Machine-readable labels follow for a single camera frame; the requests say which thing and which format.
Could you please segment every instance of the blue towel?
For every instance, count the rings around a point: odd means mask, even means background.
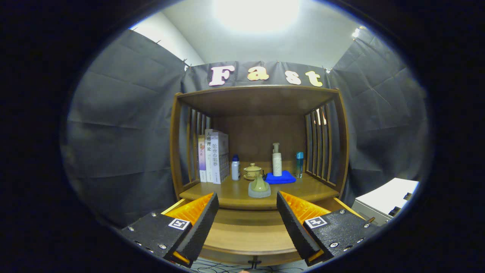
[[[287,184],[295,182],[296,178],[289,171],[282,171],[281,176],[273,176],[273,173],[269,172],[265,181],[268,184]]]

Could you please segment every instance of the white wall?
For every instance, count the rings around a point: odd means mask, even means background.
[[[185,61],[186,64],[197,66],[205,63],[180,31],[178,31],[161,11],[147,17],[130,29],[154,42],[159,41],[159,45],[170,51],[180,60],[187,59]]]

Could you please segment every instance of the wooden shelf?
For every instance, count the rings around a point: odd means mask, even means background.
[[[162,214],[189,201],[182,199]],[[361,217],[337,198],[327,198],[315,204],[330,211],[347,209]],[[220,208],[199,256],[241,265],[258,256],[261,266],[301,260],[277,210]]]
[[[294,183],[270,185],[271,195],[265,198],[248,196],[247,189],[250,182],[244,178],[241,178],[239,181],[233,181],[229,176],[221,184],[198,183],[181,193],[180,197],[195,200],[215,191],[221,208],[275,210],[276,194],[280,190],[310,202],[318,202],[330,197],[336,197],[339,194],[306,173],[303,174],[302,178],[297,178]]]
[[[304,115],[338,96],[337,90],[299,85],[247,85],[181,94],[178,99],[210,117]]]

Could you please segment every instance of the book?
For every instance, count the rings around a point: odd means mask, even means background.
[[[199,154],[199,176],[200,182],[207,182],[206,176],[206,142],[205,135],[197,137],[197,150]]]
[[[229,176],[229,137],[222,132],[210,132],[212,182],[220,184]]]
[[[206,153],[206,179],[207,179],[207,182],[214,182],[212,180],[212,153],[211,153],[211,150],[212,150],[212,147],[211,147],[211,141],[210,141],[210,134],[215,131],[213,129],[206,129],[205,131],[205,139],[204,139],[204,142],[205,142],[205,153]]]

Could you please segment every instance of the teapot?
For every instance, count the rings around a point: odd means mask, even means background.
[[[256,166],[256,163],[251,163],[249,167],[246,167],[243,170],[246,171],[246,174],[244,175],[246,180],[254,180],[259,176],[261,168]]]

